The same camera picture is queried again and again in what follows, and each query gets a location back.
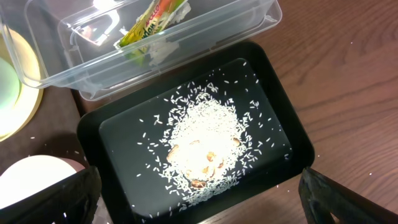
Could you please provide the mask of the green snack wrapper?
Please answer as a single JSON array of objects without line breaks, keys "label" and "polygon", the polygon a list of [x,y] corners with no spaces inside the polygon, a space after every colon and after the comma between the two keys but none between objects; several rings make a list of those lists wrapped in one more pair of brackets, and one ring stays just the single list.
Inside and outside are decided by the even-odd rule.
[{"label": "green snack wrapper", "polygon": [[121,47],[162,32],[176,21],[177,14],[182,12],[187,2],[187,0],[152,1],[148,9],[137,19],[128,33],[115,43],[115,47],[120,49]]}]

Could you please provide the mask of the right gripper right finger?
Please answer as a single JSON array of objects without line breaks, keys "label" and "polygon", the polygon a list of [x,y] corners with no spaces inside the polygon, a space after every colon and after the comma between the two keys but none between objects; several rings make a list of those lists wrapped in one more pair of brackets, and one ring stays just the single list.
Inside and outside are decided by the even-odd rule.
[{"label": "right gripper right finger", "polygon": [[298,187],[308,223],[397,223],[397,214],[305,168]]}]

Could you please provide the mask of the white bowl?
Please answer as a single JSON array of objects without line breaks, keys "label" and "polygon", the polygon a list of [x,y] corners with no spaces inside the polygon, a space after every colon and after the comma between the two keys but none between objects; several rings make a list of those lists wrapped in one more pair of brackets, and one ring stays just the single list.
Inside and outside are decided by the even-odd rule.
[{"label": "white bowl", "polygon": [[37,155],[21,159],[1,174],[1,208],[24,200],[85,167],[79,162]]}]

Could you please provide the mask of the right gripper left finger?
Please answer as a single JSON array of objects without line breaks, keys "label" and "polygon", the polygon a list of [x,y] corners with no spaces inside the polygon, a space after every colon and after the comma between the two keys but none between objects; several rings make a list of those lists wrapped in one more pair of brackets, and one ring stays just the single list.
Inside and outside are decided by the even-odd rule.
[{"label": "right gripper left finger", "polygon": [[91,166],[1,209],[1,223],[89,224],[100,194],[100,173]]}]

